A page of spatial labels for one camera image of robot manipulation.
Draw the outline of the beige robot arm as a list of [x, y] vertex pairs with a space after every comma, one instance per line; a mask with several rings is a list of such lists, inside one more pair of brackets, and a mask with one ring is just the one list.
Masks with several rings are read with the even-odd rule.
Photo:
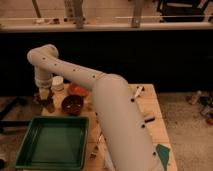
[[60, 60], [51, 44], [30, 50], [27, 59], [35, 67], [39, 87], [45, 87], [47, 76], [54, 73], [91, 92], [115, 171], [165, 171], [132, 89], [123, 77]]

